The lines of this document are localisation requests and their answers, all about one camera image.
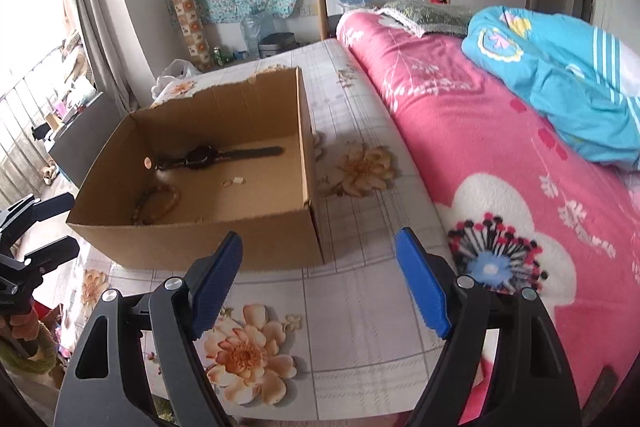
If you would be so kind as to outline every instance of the white plastic bag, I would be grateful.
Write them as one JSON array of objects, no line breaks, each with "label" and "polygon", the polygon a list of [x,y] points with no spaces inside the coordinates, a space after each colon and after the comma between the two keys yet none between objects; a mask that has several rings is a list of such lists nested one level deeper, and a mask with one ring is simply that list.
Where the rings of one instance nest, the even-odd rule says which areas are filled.
[{"label": "white plastic bag", "polygon": [[158,79],[156,85],[151,88],[151,97],[154,100],[158,99],[158,96],[164,91],[166,86],[171,84],[174,80],[189,80],[194,76],[201,74],[196,69],[196,66],[191,64],[188,60],[182,60],[176,58],[168,68],[166,68]]}]

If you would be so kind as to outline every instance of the bed sheet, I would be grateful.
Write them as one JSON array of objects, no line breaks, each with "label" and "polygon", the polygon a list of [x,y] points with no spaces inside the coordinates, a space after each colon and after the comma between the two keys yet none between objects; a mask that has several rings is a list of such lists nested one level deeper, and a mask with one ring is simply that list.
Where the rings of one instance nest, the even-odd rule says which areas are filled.
[{"label": "bed sheet", "polygon": [[604,365],[640,347],[640,221],[613,169],[461,51],[385,16],[343,16],[338,38],[385,102],[449,235],[456,265],[499,291],[536,287],[584,404]]},{"label": "bed sheet", "polygon": [[[319,42],[178,82],[158,102],[242,81],[257,71],[292,66],[302,68],[312,124],[322,135],[318,178],[327,177],[348,147],[362,143],[390,152],[397,176],[387,182],[387,190],[372,190],[364,198],[334,194],[321,199],[316,208],[319,236],[331,259],[324,266],[238,275],[223,307],[221,327],[273,328],[263,324],[265,315],[282,325],[286,334],[278,356],[284,357],[278,361],[286,393],[266,405],[263,398],[277,397],[274,384],[280,383],[272,381],[267,396],[260,393],[239,405],[256,390],[228,392],[236,403],[225,399],[228,387],[216,386],[216,392],[227,412],[252,418],[332,420],[411,410],[443,342],[425,327],[412,301],[395,259],[394,234],[411,226],[425,248],[450,263],[452,256],[409,151],[353,57],[335,40]],[[173,275],[180,274],[123,268],[82,242],[65,291],[64,343],[73,346],[84,317],[106,288],[119,288],[125,295],[143,293]],[[204,334],[196,349],[217,380],[211,358],[218,349],[214,332]],[[152,392],[165,396],[149,333],[143,351]],[[295,375],[287,357],[295,361]]]}]

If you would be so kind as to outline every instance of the window railing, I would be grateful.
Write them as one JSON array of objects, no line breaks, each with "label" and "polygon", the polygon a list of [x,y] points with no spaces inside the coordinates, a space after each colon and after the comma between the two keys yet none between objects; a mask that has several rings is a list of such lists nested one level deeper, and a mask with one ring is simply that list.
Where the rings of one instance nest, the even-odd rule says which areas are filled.
[{"label": "window railing", "polygon": [[27,194],[41,195],[41,169],[49,165],[42,142],[31,129],[45,122],[64,84],[62,46],[42,58],[0,96],[0,198],[14,203]]}]

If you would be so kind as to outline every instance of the hand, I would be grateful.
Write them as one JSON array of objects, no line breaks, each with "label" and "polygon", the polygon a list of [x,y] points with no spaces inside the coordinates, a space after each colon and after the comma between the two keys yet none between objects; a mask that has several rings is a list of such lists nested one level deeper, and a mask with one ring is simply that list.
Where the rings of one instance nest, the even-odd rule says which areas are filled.
[{"label": "hand", "polygon": [[[38,338],[40,323],[38,321],[38,314],[33,308],[31,308],[31,311],[26,315],[12,315],[9,322],[13,327],[12,335],[14,339],[34,341]],[[0,328],[3,328],[5,325],[5,318],[0,315]]]}]

